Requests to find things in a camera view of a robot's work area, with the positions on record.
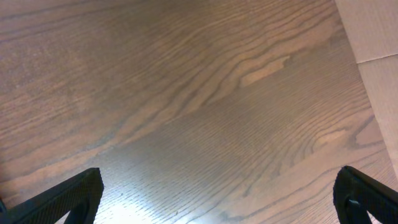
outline hardwood floor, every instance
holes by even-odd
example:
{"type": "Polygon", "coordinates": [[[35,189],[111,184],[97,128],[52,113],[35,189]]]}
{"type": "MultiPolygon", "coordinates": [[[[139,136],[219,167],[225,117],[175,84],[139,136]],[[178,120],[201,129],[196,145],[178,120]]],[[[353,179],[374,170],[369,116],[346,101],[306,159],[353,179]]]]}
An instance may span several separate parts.
{"type": "Polygon", "coordinates": [[[398,183],[333,1],[3,1],[0,195],[87,167],[96,223],[334,223],[398,183]]]}

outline black plastic object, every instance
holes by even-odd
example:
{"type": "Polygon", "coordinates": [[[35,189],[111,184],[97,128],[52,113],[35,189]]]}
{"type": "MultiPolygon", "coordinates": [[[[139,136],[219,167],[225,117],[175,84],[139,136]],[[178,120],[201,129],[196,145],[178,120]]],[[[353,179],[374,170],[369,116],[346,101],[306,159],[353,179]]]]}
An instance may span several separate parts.
{"type": "Polygon", "coordinates": [[[90,168],[10,210],[0,203],[0,223],[54,224],[68,212],[67,224],[93,223],[103,190],[100,169],[90,168]]]}
{"type": "Polygon", "coordinates": [[[368,212],[381,223],[398,223],[398,193],[350,166],[337,175],[333,203],[341,224],[372,223],[368,212]]]}

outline wooden floor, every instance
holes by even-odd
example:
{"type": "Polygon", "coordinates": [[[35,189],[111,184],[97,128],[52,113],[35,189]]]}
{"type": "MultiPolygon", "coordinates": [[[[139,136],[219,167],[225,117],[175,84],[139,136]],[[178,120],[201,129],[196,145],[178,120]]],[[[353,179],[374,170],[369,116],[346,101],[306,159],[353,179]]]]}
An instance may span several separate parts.
{"type": "Polygon", "coordinates": [[[349,164],[398,181],[337,7],[0,2],[0,196],[88,167],[96,223],[336,223],[349,164]]]}

